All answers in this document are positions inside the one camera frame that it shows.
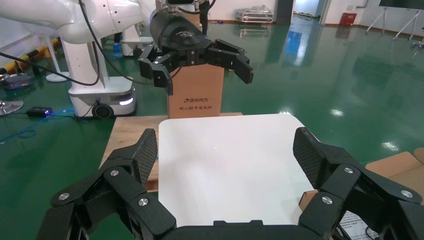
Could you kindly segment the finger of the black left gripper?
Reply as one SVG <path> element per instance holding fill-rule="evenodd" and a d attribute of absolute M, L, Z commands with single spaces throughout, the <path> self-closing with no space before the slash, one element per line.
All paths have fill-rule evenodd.
<path fill-rule="evenodd" d="M 253 81 L 254 70 L 250 66 L 250 59 L 245 55 L 245 50 L 227 41 L 216 39 L 207 48 L 207 63 L 233 70 L 245 84 L 251 84 Z"/>
<path fill-rule="evenodd" d="M 138 58 L 140 75 L 152 80 L 154 87 L 163 88 L 168 96 L 172 96 L 174 93 L 172 72 L 179 68 L 178 56 L 176 51 L 164 53 L 153 44 L 149 44 Z"/>

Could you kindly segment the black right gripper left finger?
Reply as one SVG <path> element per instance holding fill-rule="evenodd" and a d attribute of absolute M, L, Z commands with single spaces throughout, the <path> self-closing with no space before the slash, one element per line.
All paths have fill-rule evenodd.
<path fill-rule="evenodd" d="M 161 240 L 176 219 L 153 195 L 147 181 L 158 155 L 156 132 L 115 149 L 98 171 L 51 198 L 38 240 L 86 240 L 101 221 L 117 214 L 137 240 Z"/>

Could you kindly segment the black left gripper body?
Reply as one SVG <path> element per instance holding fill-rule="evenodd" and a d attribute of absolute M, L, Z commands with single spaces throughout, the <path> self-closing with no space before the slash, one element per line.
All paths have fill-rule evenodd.
<path fill-rule="evenodd" d="M 153 41 L 172 67 L 205 65 L 212 41 L 190 20 L 177 12 L 161 9 L 150 18 Z"/>

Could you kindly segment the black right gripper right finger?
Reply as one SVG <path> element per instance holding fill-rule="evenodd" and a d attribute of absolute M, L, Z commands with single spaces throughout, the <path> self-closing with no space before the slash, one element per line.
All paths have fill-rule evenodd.
<path fill-rule="evenodd" d="M 293 155 L 316 194 L 298 225 L 329 239 L 346 212 L 359 216 L 382 240 L 424 237 L 422 196 L 363 167 L 344 148 L 320 142 L 296 129 Z"/>

